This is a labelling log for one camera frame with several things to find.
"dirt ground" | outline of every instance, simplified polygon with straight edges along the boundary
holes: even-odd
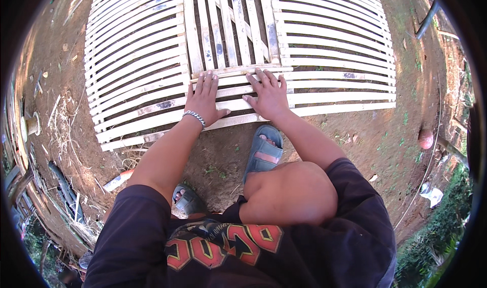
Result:
[[[96,141],[85,93],[82,62],[85,41],[82,30],[88,21],[92,0],[83,0],[73,17],[63,25],[71,1],[55,0],[41,12],[26,41],[19,75],[23,77],[21,86],[25,112],[32,114],[38,111],[41,117],[42,133],[38,137],[30,137],[34,143],[40,173],[46,180],[48,189],[54,188],[57,181],[47,168],[47,161],[54,160],[58,164],[68,180],[71,180],[74,190],[81,194],[83,212],[93,227],[94,219],[103,217],[104,212],[113,204],[116,194],[125,187],[123,185],[114,192],[103,194],[96,181],[104,185],[126,169],[128,163],[122,165],[122,160],[128,153],[123,149],[114,152],[101,151]],[[421,128],[434,131],[437,129],[438,83],[441,85],[442,96],[447,93],[447,85],[448,90],[453,90],[450,84],[455,83],[452,81],[455,72],[448,66],[457,65],[458,78],[458,65],[462,55],[456,45],[458,41],[439,40],[434,27],[430,27],[421,40],[412,37],[418,23],[426,16],[431,0],[381,1],[393,39],[397,107],[316,115],[305,119],[335,139],[367,179],[378,175],[372,186],[382,195],[391,222],[395,226],[409,206],[433,154],[433,149],[422,150],[419,147],[418,132]],[[438,20],[442,29],[452,32],[442,14],[438,15]],[[68,45],[68,51],[63,51],[64,43]],[[448,60],[450,53],[453,54],[455,63]],[[40,71],[47,71],[48,77],[41,79],[43,93],[34,99],[34,85]],[[447,76],[447,72],[452,72],[452,75]],[[65,148],[59,148],[58,143],[53,141],[55,133],[47,127],[58,95],[61,96],[60,103],[66,101],[68,119],[72,122],[72,141]],[[442,110],[445,117],[451,116],[451,107],[444,106]],[[259,123],[253,123],[207,131],[200,135],[194,145],[183,181],[196,189],[210,211],[224,211],[242,194],[242,174],[252,135],[258,125]],[[450,136],[448,126],[448,123],[443,123],[440,127],[440,134],[447,139]],[[357,134],[358,139],[355,143],[344,143],[346,134],[351,137]],[[299,160],[287,138],[284,138],[283,148],[281,162]],[[442,172],[443,168],[440,168],[435,173]],[[436,186],[442,188],[446,185],[446,178],[442,174],[434,176]],[[57,196],[55,189],[49,192],[52,196]],[[417,197],[407,217],[396,230],[396,242],[400,244],[418,230],[430,211],[429,201]],[[50,215],[45,214],[45,217],[58,217],[55,210],[51,212]],[[83,247],[75,247],[76,239],[67,237],[69,234],[66,233],[66,228],[59,223],[63,222],[54,219],[48,220],[46,225],[60,237],[60,243],[72,248],[75,255],[81,255]]]

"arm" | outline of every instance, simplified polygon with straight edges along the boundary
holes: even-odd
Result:
[[[216,110],[217,89],[218,77],[213,76],[211,70],[206,76],[201,73],[194,93],[192,84],[189,84],[185,111],[199,114],[206,126],[229,114],[228,109]],[[144,154],[127,185],[147,185],[161,193],[167,202],[172,202],[172,194],[181,179],[191,147],[201,131],[201,122],[192,115],[185,115]]]
[[[274,75],[265,70],[256,69],[262,83],[247,74],[247,80],[259,96],[243,96],[257,113],[276,124],[277,128],[289,138],[303,161],[318,164],[327,169],[333,161],[346,157],[341,148],[318,128],[294,114],[288,106],[286,96],[286,80],[279,76],[281,86]]]

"black t-shirt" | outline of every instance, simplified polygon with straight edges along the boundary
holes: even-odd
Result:
[[[346,158],[326,173],[338,211],[321,226],[242,224],[242,198],[223,214],[174,220],[157,191],[127,187],[98,238],[85,287],[389,287],[396,248],[382,198]]]

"silver chain bracelet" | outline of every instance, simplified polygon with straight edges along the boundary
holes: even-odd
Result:
[[[203,129],[205,128],[206,123],[204,122],[203,118],[199,114],[193,112],[192,110],[186,110],[184,112],[183,116],[186,116],[187,114],[190,114],[193,117],[197,118],[201,122],[201,124],[203,125]]]

